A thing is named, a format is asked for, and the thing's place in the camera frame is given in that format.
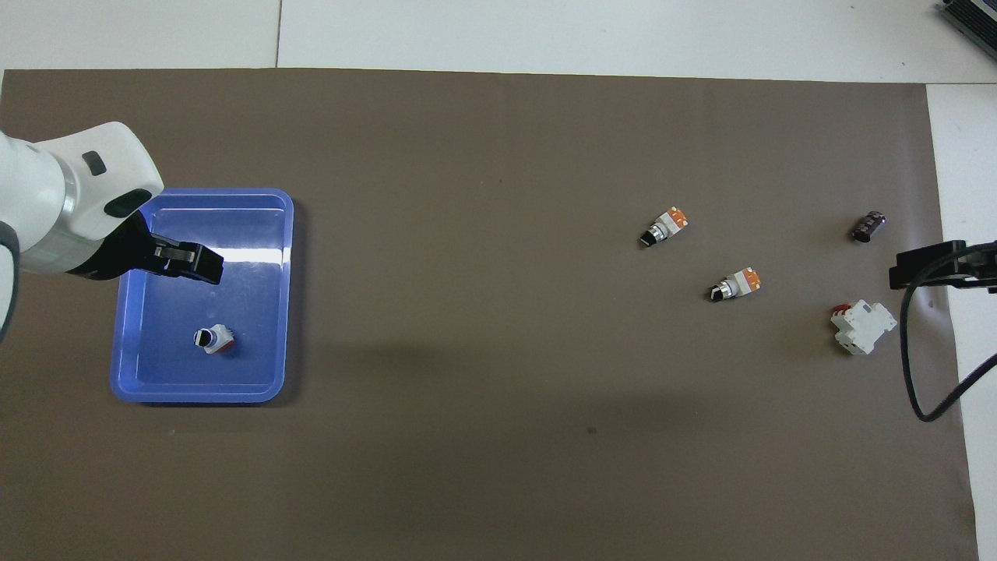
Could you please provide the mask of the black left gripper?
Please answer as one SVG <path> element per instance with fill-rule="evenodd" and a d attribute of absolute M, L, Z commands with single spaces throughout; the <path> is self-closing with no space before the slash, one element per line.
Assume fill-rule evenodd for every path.
<path fill-rule="evenodd" d="M 150 231 L 145 216 L 137 210 L 103 239 L 89 259 L 67 273 L 93 281 L 109 281 L 129 270 L 156 271 L 157 276 L 218 285 L 224 274 L 224 258 L 193 242 L 170 245 L 166 238 Z"/>

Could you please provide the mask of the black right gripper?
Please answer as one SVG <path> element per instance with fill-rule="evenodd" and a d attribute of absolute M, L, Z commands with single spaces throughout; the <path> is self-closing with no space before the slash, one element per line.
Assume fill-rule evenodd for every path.
<path fill-rule="evenodd" d="M 958 288 L 964 284 L 965 288 L 986 288 L 988 294 L 996 294 L 996 242 L 968 246 L 967 249 L 973 249 L 973 252 L 964 257 L 964 263 L 944 263 L 925 273 L 930 263 L 966 246 L 966 242 L 940 242 L 897 253 L 895 265 L 890 267 L 890 290 L 907 290 L 920 280 L 919 287 L 948 285 Z"/>

